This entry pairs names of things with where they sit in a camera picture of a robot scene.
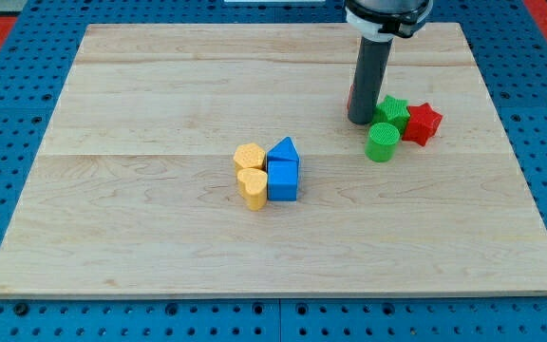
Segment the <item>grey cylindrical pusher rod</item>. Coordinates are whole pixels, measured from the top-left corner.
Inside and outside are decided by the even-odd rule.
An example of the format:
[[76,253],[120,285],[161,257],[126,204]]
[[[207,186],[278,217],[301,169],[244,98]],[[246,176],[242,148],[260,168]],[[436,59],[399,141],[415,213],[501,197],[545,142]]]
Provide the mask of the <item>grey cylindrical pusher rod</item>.
[[353,97],[348,119],[354,124],[370,124],[384,79],[391,41],[374,42],[362,38],[353,77]]

